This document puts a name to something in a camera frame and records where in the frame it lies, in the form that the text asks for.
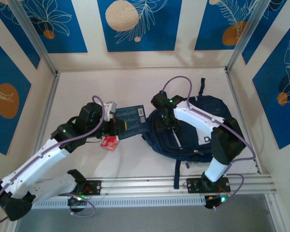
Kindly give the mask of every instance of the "white label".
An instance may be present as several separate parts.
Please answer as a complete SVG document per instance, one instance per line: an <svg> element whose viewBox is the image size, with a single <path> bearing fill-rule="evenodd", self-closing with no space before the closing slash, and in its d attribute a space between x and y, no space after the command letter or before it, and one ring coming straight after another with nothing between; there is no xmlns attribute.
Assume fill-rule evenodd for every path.
<svg viewBox="0 0 290 232"><path fill-rule="evenodd" d="M138 112L139 112L139 116L144 116L144 111L143 111L142 108L141 109L138 109Z"/></svg>

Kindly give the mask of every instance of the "navy blue backpack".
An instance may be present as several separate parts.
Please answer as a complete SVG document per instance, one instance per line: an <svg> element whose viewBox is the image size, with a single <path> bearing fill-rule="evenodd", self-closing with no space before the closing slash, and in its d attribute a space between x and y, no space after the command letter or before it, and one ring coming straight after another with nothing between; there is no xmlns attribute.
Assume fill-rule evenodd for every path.
<svg viewBox="0 0 290 232"><path fill-rule="evenodd" d="M205 78L202 78L199 95L197 97L190 97L189 102L215 116L223 118L231 117L228 107L221 99L202 95L204 87ZM158 117L161 118L158 110L154 110L149 115L146 119L149 132L144 133L142 137L157 153L176 159L174 189L179 189L179 168L181 161L186 162L187 168L189 168L188 162L210 162L213 158L211 143L199 145L196 129L184 121L180 121L181 126L175 131L170 129L157 132L156 120Z"/></svg>

